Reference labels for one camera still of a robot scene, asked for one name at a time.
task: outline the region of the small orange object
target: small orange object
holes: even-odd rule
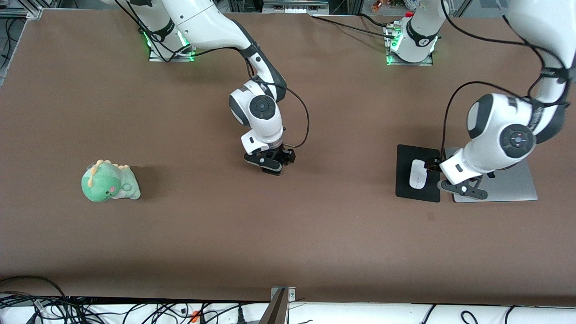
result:
[[[194,311],[192,313],[192,318],[190,318],[191,323],[196,323],[198,321],[198,318],[200,318],[200,316],[198,316],[198,314],[200,314],[199,311]]]
[[[380,7],[384,4],[382,0],[376,0],[374,4],[372,4],[372,12],[377,13],[380,11]]]

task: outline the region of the metal bracket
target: metal bracket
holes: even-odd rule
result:
[[[277,291],[282,288],[288,289],[288,302],[291,303],[296,300],[296,287],[272,287],[272,292],[270,293],[270,300],[274,298]]]
[[[273,287],[272,300],[258,324],[286,324],[288,320],[288,305],[296,299],[296,288]]]

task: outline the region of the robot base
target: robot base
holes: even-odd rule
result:
[[[244,160],[250,164],[258,165],[262,172],[272,175],[280,175],[282,166],[294,163],[296,153],[292,149],[285,149],[284,145],[271,150],[265,150],[252,155],[244,154]]]
[[[456,152],[458,148],[446,148],[446,156]],[[515,166],[495,171],[496,178],[482,177],[478,188],[488,192],[488,198],[477,200],[460,195],[453,195],[454,202],[494,202],[494,201],[534,201],[538,200],[532,174],[528,162],[523,160]]]
[[[397,31],[392,31],[392,30],[384,27],[384,34],[397,36]],[[395,39],[388,39],[388,38],[386,38],[384,40],[384,48],[386,48],[386,64],[387,65],[411,65],[411,66],[432,66],[433,65],[432,53],[428,54],[428,56],[421,62],[412,63],[412,62],[404,61],[403,59],[401,59],[398,56],[398,54],[396,54],[394,51],[392,51],[390,49],[390,47],[392,46],[392,43],[396,42],[396,41],[397,40],[395,40]]]
[[[196,48],[195,47],[186,48],[180,54],[181,55],[174,56],[174,58],[170,62],[193,62],[194,56],[191,56],[191,55],[196,54]],[[158,56],[152,50],[150,50],[150,54],[148,54],[148,61],[149,62],[164,62],[164,60],[162,60],[162,58],[160,56]]]

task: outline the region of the metal plate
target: metal plate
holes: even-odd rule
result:
[[[452,155],[458,148],[446,148],[446,156]],[[523,160],[515,166],[495,171],[496,178],[482,177],[478,188],[488,192],[485,200],[453,195],[454,202],[494,202],[494,201],[534,201],[538,200],[528,161]]]

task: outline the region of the green dinosaur plush toy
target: green dinosaur plush toy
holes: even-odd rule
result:
[[[110,160],[98,160],[88,167],[82,176],[82,192],[93,202],[140,197],[140,188],[130,167],[112,164]]]

